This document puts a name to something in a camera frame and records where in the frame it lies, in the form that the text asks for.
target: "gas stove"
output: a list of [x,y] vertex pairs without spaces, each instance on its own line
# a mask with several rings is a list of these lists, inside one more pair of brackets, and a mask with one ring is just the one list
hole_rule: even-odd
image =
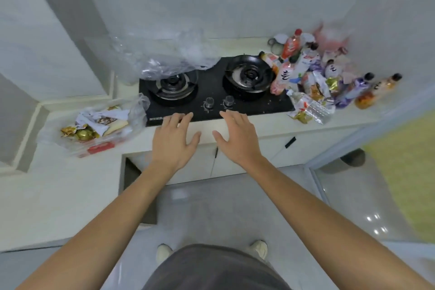
[[150,98],[147,126],[161,125],[175,112],[193,112],[192,122],[221,118],[226,109],[250,115],[293,111],[284,93],[272,95],[275,74],[258,56],[221,58],[208,70],[195,70],[159,81],[140,80],[139,92]]

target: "hand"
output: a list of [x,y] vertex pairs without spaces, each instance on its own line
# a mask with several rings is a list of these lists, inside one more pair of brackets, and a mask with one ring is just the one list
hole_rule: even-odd
[[225,141],[218,131],[213,131],[217,146],[234,163],[244,169],[250,164],[263,158],[258,145],[255,127],[249,122],[246,114],[237,111],[221,111],[220,115],[228,126],[230,139]]
[[162,126],[156,128],[154,133],[152,163],[164,165],[174,173],[187,164],[201,137],[201,132],[196,132],[191,143],[186,144],[186,133],[192,117],[192,112],[186,116],[175,113],[163,119]]

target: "cabinet door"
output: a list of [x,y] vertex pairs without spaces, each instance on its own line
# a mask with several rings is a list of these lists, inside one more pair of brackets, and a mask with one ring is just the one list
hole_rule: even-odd
[[[172,179],[167,183],[173,185],[175,183],[186,183],[189,181],[208,179],[210,178],[213,162],[215,161],[216,145],[199,145],[191,160],[179,170]],[[151,160],[151,151],[129,156],[129,159],[143,171]]]
[[[258,143],[260,145],[261,153],[268,160],[271,160],[282,148],[283,142],[286,140],[287,135],[276,135],[265,138],[260,138]],[[232,174],[245,173],[240,166],[230,161],[222,151],[218,151],[211,178],[219,176],[229,176]]]
[[271,163],[276,167],[305,164],[341,139],[355,132],[358,128],[334,128],[302,134],[289,134],[280,143],[280,152]]

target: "white sneaker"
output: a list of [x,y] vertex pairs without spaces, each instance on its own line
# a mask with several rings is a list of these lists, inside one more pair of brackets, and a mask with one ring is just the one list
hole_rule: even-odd
[[160,265],[162,262],[164,262],[171,254],[172,249],[169,247],[169,245],[166,244],[160,244],[157,247],[157,253],[156,253],[156,261],[157,265]]
[[262,260],[266,260],[266,257],[268,255],[268,245],[266,244],[266,242],[257,240],[252,243],[249,248],[255,250]]

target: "kitchen counter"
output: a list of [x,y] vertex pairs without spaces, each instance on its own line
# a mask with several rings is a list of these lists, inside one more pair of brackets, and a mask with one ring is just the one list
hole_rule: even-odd
[[[266,39],[227,39],[225,56],[256,54],[266,49]],[[138,85],[116,84],[118,97],[138,93]],[[71,111],[54,111],[48,119]],[[314,121],[304,125],[286,113],[250,116],[259,137],[302,133],[327,128],[340,128],[377,122],[371,110],[354,105],[338,110],[333,119],[322,126]],[[211,134],[217,130],[228,137],[222,119],[193,122],[188,140],[202,131],[200,144],[215,143]],[[155,127],[145,128],[133,140],[111,150],[85,158],[69,157],[63,148],[38,145],[29,172],[0,178],[0,251],[69,238],[92,220],[119,193],[124,154],[151,150]]]

